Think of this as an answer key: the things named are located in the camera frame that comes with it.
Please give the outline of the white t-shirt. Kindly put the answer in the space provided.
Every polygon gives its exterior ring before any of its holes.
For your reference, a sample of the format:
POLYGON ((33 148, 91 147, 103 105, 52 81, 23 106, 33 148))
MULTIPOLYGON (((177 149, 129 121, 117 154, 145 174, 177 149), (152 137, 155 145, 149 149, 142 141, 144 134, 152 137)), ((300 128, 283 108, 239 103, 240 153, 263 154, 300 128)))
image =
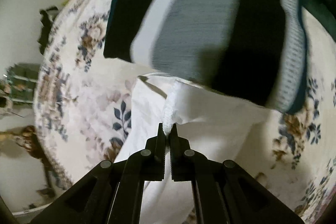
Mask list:
MULTIPOLYGON (((234 159, 252 126, 269 118, 268 109, 224 96, 190 81, 164 73, 139 76, 131 93, 131 132, 116 157, 127 159, 143 149, 159 127, 168 134, 173 125, 192 149, 214 161, 234 159)), ((173 182, 170 167, 161 182, 147 182, 141 223, 182 223, 193 208, 191 185, 173 182)))

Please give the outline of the black clothes pile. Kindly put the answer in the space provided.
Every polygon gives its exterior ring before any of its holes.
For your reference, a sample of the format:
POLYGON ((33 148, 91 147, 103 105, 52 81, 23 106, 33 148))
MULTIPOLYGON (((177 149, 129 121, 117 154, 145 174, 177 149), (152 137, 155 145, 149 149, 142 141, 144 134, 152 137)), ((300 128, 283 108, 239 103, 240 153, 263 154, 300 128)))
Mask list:
POLYGON ((37 40, 39 43, 39 52, 43 55, 46 49, 46 46, 49 42, 49 34, 51 32, 52 25, 54 20, 59 13, 59 9, 56 6, 51 6, 45 10, 39 10, 41 15, 41 34, 37 40))

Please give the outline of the floral bed cover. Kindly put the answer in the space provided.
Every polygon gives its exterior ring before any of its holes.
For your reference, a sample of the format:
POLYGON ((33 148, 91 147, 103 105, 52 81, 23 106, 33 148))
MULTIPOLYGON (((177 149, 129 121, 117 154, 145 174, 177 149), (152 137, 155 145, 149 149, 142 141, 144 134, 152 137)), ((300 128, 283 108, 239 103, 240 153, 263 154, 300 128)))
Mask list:
MULTIPOLYGON (((300 2, 307 39, 304 105, 294 114, 261 106, 268 109, 268 120, 252 126, 231 160, 303 223, 318 223, 335 208, 335 39, 300 2)), ((173 76, 104 57, 111 3, 70 0, 51 28, 39 72, 35 124, 65 188, 103 160, 119 162, 131 132, 136 79, 149 73, 173 76)))

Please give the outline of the black grey striped folded garment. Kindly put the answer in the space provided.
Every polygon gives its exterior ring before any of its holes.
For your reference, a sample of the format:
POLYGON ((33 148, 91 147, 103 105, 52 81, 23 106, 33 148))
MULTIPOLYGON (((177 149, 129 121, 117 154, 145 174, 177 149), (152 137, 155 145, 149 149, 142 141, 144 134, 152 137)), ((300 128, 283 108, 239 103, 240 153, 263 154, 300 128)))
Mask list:
POLYGON ((286 114, 305 102, 300 0, 112 0, 104 57, 286 114))

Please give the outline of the teal storage rack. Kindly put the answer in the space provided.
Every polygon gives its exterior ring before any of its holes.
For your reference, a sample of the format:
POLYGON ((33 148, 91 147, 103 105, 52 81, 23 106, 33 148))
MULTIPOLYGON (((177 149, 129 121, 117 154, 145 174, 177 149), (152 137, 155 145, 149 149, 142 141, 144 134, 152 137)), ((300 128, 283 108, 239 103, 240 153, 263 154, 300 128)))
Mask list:
POLYGON ((17 63, 7 67, 1 91, 14 105, 32 105, 38 82, 39 64, 17 63))

